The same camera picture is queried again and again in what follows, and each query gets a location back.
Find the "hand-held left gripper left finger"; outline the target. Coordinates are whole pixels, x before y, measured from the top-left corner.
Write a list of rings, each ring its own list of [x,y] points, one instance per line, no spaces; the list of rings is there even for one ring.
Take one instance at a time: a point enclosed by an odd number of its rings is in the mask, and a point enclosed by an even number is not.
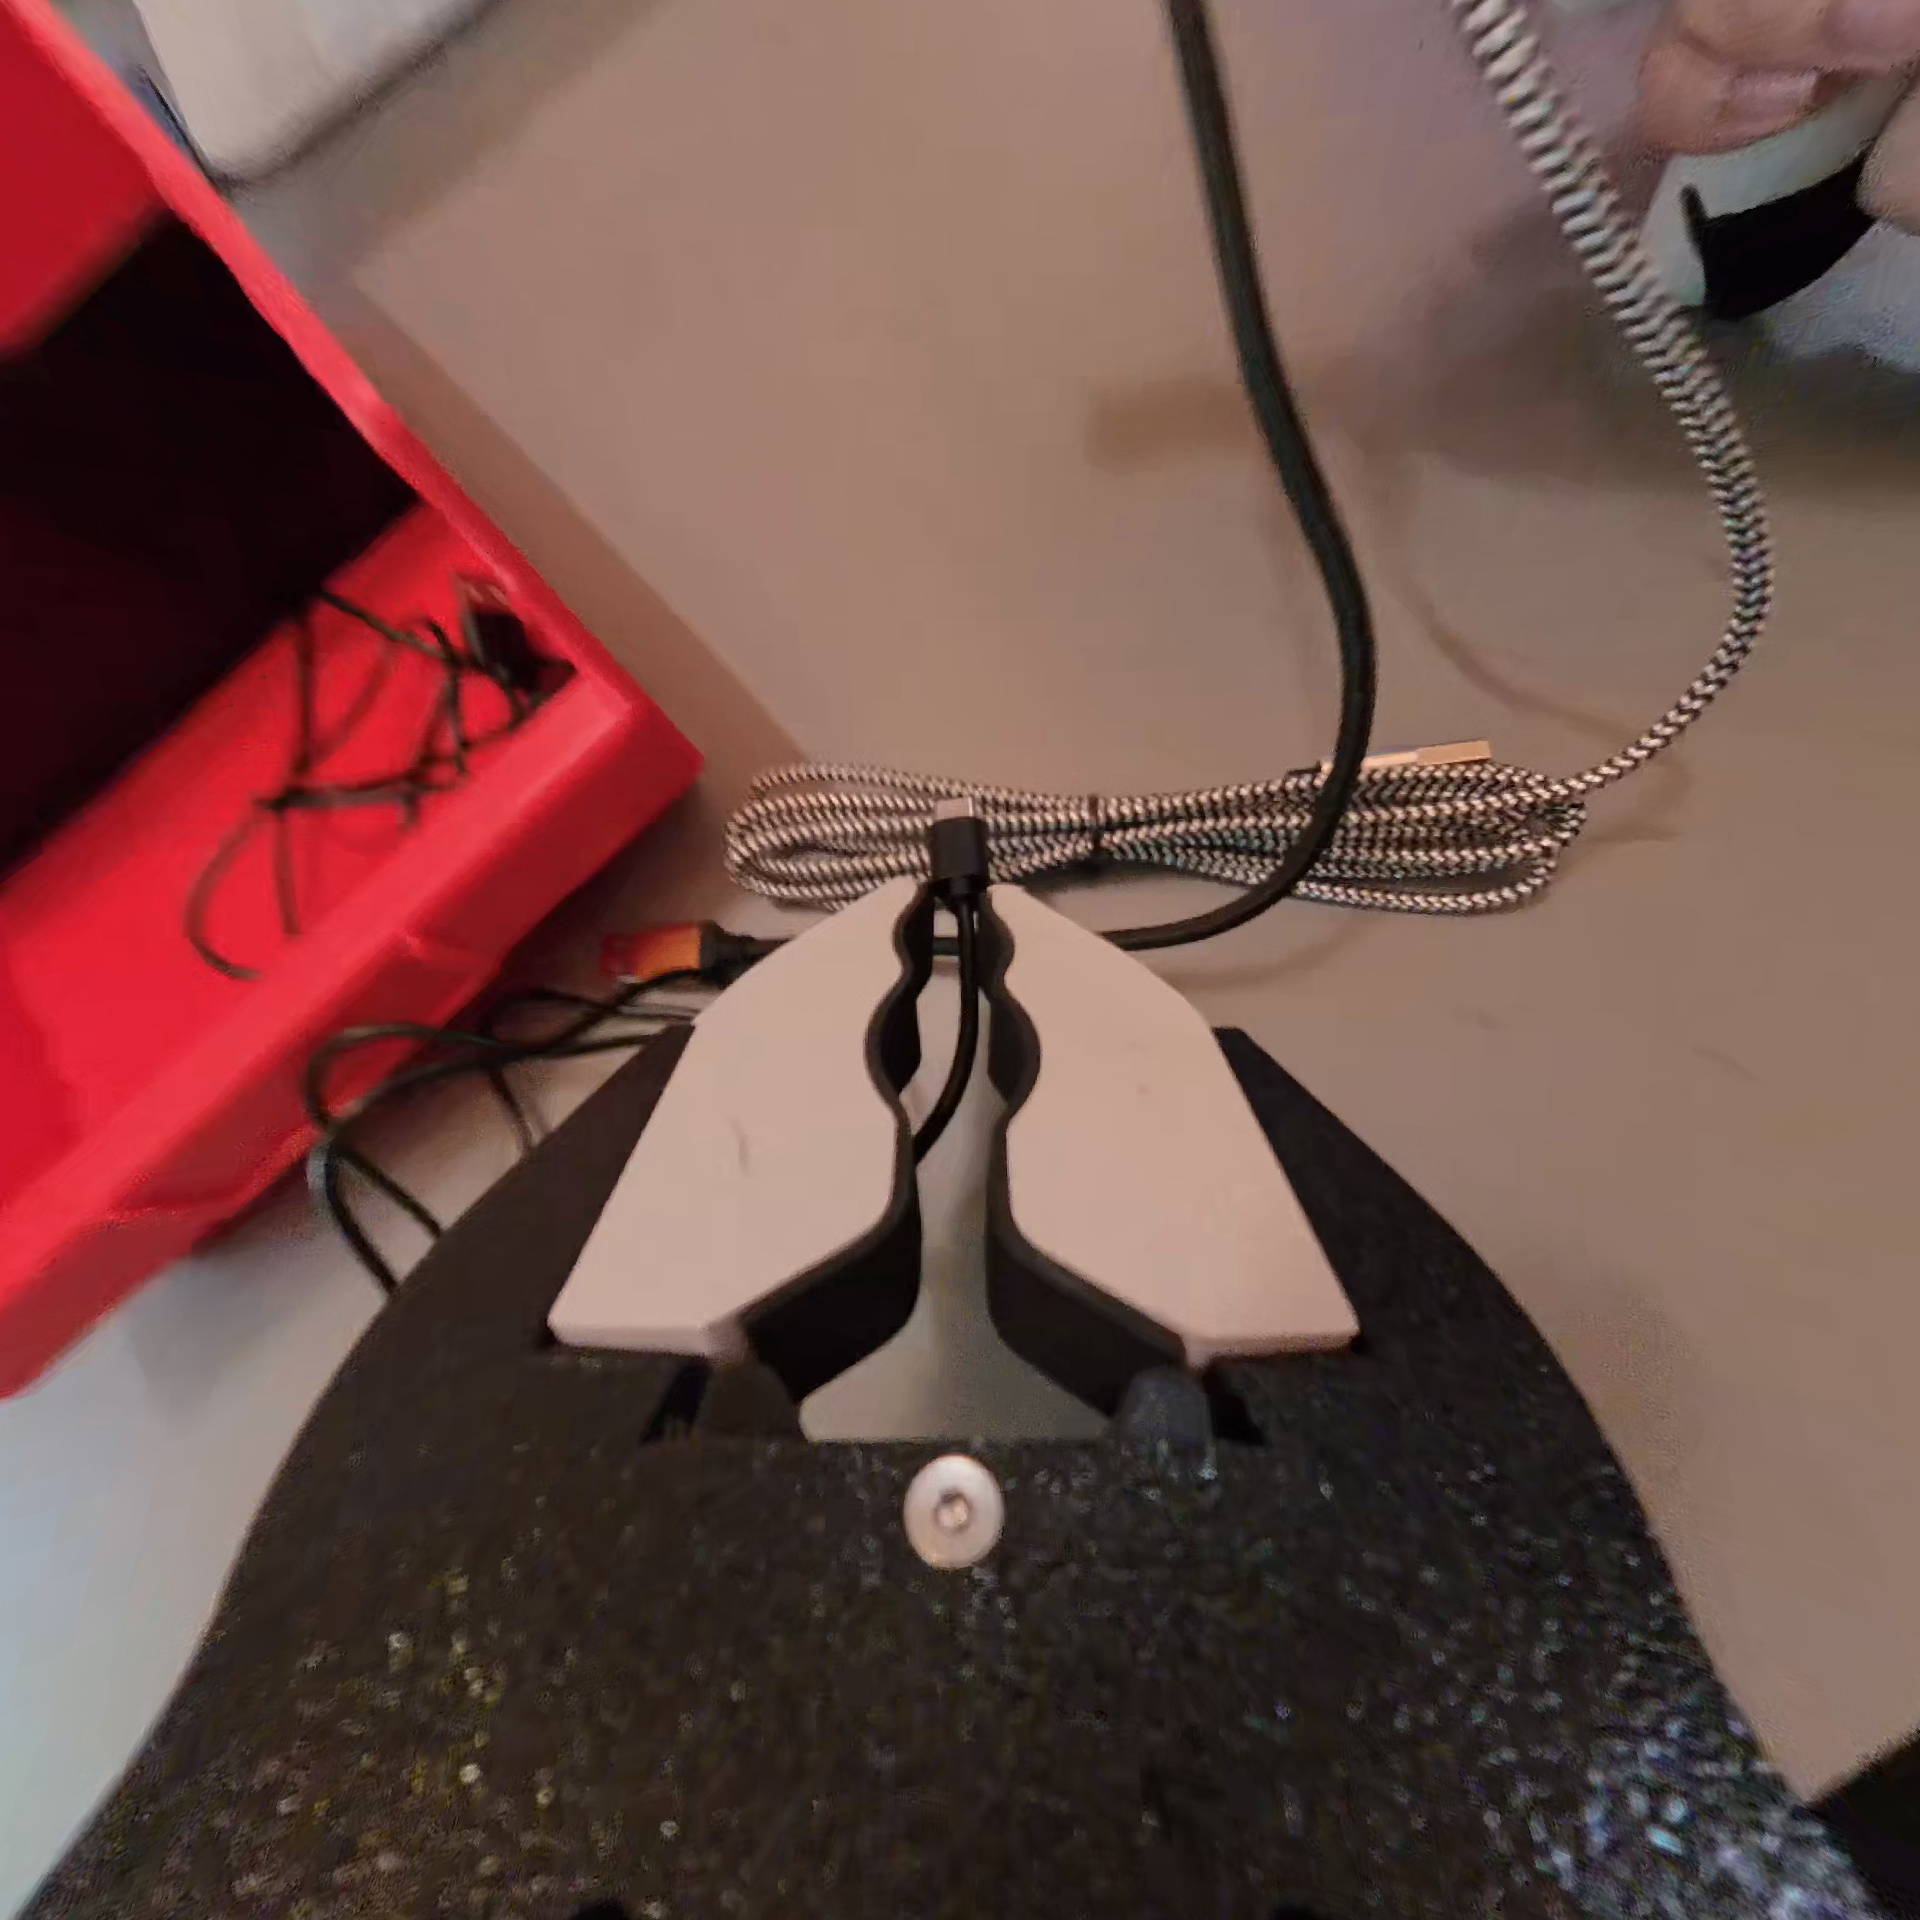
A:
[[[907,1323],[932,915],[926,885],[888,880],[694,1020],[549,1313],[559,1344],[755,1361],[804,1402]]]

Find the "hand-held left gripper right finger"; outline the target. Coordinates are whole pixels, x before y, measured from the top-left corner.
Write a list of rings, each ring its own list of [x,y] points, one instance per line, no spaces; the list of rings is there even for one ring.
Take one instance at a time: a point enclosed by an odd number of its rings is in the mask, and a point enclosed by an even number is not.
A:
[[[1213,1026],[1031,893],[984,893],[1000,1343],[1097,1413],[1151,1372],[1341,1353],[1359,1320]]]

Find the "person's right hand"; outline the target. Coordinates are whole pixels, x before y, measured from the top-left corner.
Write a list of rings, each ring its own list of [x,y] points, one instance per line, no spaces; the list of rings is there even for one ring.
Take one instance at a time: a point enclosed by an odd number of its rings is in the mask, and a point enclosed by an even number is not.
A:
[[[1916,3],[1677,3],[1639,66],[1639,127],[1665,153],[1728,153],[1867,80],[1909,77],[1862,175],[1867,211],[1917,233]]]

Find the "red plastic bin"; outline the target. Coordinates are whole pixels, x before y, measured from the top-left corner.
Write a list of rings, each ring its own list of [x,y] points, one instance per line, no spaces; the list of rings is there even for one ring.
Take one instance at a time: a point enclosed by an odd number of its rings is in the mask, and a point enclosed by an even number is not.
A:
[[[5,1393],[701,757],[54,5],[5,5]]]

